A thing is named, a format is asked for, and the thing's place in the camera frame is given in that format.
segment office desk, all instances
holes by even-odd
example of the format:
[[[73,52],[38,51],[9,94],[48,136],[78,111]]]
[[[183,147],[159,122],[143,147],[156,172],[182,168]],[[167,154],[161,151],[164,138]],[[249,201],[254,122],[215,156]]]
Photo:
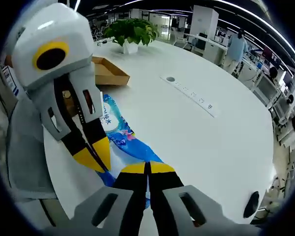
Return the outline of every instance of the office desk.
[[[132,55],[115,43],[94,46],[130,75],[127,86],[108,87],[121,114],[184,185],[194,185],[222,205],[226,217],[249,223],[243,211],[254,191],[260,200],[271,183],[273,133],[264,105],[237,79],[181,48],[152,42]],[[160,77],[172,76],[219,107],[214,118]],[[45,151],[55,192],[71,218],[75,206],[102,186],[45,130]]]
[[[212,62],[218,66],[222,64],[222,61],[223,61],[223,59],[226,55],[226,52],[228,50],[227,47],[225,47],[213,40],[210,40],[208,38],[204,38],[204,37],[189,34],[189,33],[185,33],[185,35],[205,41],[206,45],[205,45],[205,50],[203,53],[203,58],[205,58],[206,60],[209,60],[210,62]]]

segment ceiling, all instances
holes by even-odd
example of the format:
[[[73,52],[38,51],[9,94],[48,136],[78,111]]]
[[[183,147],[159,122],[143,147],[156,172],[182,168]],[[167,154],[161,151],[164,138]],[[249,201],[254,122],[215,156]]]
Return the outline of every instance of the ceiling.
[[[78,12],[88,18],[95,18],[103,15],[105,12],[127,12],[133,8],[154,10],[154,9],[175,9],[191,11],[194,5],[201,5],[214,8],[219,13],[219,18],[232,23],[268,45],[278,56],[289,66],[295,68],[295,54],[277,34],[275,34],[268,26],[260,22],[250,14],[237,9],[231,5],[225,4],[218,0],[183,0],[167,3],[161,0],[142,0],[132,4],[124,5],[132,0],[80,0]],[[70,6],[75,7],[77,0],[70,0]],[[282,1],[279,0],[227,0],[227,2],[238,5],[257,16],[261,17],[277,29],[295,49],[295,0]],[[223,28],[234,28],[233,26],[218,21],[218,26]]]

